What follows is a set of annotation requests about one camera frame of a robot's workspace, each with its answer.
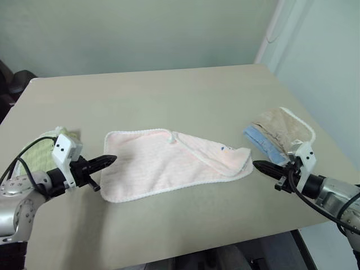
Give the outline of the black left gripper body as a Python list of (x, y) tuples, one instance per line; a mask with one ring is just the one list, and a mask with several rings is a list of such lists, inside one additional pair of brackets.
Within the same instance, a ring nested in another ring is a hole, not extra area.
[(70, 162), (70, 172), (74, 178), (75, 185), (77, 187), (89, 185), (92, 190), (94, 190), (94, 192), (100, 190), (99, 184), (97, 184), (91, 178), (91, 174), (97, 172), (99, 169), (99, 161), (99, 157), (91, 160), (86, 160), (84, 157), (82, 157), (82, 155), (80, 155), (77, 161)]

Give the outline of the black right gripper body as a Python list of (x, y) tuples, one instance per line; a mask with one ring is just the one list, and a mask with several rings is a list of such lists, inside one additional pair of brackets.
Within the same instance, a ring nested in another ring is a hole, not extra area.
[(295, 179), (300, 177), (301, 161), (290, 161), (281, 169), (281, 177), (275, 184), (277, 191), (285, 191), (289, 194), (294, 193)]

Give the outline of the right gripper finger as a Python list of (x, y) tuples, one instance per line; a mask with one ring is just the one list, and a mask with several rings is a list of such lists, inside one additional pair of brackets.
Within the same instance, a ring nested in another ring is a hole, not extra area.
[(266, 160), (253, 161), (253, 166), (260, 172), (282, 172), (283, 167)]
[(274, 179), (281, 179), (281, 177), (283, 176), (283, 170), (282, 172), (261, 172), (261, 173)]

